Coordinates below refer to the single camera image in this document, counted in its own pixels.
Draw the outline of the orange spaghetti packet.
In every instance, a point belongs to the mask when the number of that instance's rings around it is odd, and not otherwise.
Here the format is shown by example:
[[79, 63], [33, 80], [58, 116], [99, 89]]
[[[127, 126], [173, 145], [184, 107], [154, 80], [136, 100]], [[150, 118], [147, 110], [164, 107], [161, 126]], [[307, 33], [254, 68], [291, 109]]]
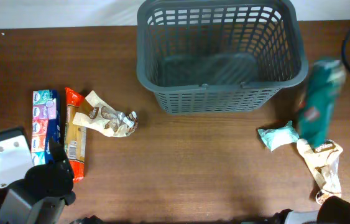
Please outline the orange spaghetti packet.
[[85, 176], [86, 128], [73, 124], [73, 120], [84, 97], [76, 91], [65, 88], [67, 117], [65, 123], [65, 151], [73, 169], [73, 182]]

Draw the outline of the Kleenex tissue multipack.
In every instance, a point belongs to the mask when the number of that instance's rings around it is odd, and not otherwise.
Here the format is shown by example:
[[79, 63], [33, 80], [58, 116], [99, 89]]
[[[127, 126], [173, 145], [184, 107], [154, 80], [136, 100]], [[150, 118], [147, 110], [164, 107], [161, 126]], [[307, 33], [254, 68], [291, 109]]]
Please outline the Kleenex tissue multipack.
[[60, 96], [57, 90], [33, 91], [30, 151], [35, 166], [53, 162], [49, 140], [60, 142], [60, 124]]

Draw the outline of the beige brown snack bag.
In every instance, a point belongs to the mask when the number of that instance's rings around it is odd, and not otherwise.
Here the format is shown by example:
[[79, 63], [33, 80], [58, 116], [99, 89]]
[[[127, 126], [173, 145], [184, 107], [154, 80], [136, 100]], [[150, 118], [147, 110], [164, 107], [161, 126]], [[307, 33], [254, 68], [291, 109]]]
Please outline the beige brown snack bag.
[[94, 129], [107, 137], [130, 136], [138, 126], [137, 114], [117, 111], [91, 91], [75, 113], [74, 125]]

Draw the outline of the mint green wipes pack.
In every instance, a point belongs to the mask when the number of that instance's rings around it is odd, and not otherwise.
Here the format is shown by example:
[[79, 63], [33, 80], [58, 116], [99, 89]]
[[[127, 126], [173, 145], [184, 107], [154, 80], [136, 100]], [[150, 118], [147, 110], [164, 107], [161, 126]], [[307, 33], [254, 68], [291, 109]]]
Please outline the mint green wipes pack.
[[257, 132], [271, 152], [280, 146], [295, 143], [300, 138], [292, 121], [288, 121], [284, 127], [278, 129], [258, 129]]

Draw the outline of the beige Pantree snack bag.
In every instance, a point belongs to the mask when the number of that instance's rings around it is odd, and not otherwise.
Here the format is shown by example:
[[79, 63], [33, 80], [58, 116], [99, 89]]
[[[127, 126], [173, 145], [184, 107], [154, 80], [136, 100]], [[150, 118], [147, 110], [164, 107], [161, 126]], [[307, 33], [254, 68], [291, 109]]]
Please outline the beige Pantree snack bag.
[[330, 139], [314, 148], [308, 144], [307, 140], [299, 139], [297, 141], [297, 151], [304, 159], [320, 188], [315, 195], [316, 202], [322, 205], [332, 196], [341, 198], [338, 165], [343, 148]]

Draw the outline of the green snack bag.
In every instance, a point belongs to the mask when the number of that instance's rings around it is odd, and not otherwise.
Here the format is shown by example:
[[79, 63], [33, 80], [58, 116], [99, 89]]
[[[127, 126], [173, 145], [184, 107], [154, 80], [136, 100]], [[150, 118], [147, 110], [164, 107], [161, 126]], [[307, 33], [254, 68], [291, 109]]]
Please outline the green snack bag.
[[298, 133], [311, 147], [327, 140], [334, 106], [345, 81], [346, 69], [340, 60], [322, 59], [313, 64], [297, 113]]

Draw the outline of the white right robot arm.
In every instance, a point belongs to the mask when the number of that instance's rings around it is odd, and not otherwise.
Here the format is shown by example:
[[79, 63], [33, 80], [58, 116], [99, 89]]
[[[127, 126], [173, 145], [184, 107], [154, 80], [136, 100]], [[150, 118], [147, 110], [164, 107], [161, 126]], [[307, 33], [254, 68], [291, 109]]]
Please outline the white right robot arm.
[[350, 203], [332, 196], [317, 211], [296, 212], [285, 209], [268, 218], [267, 221], [274, 224], [350, 224]]

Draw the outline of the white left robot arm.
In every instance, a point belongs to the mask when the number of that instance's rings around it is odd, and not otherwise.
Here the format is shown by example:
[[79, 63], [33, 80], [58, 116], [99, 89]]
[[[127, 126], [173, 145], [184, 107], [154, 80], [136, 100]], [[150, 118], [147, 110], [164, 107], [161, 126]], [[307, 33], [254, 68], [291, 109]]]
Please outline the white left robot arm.
[[0, 223], [56, 223], [76, 195], [74, 173], [64, 147], [49, 140], [53, 162], [30, 168], [25, 177], [0, 189]]

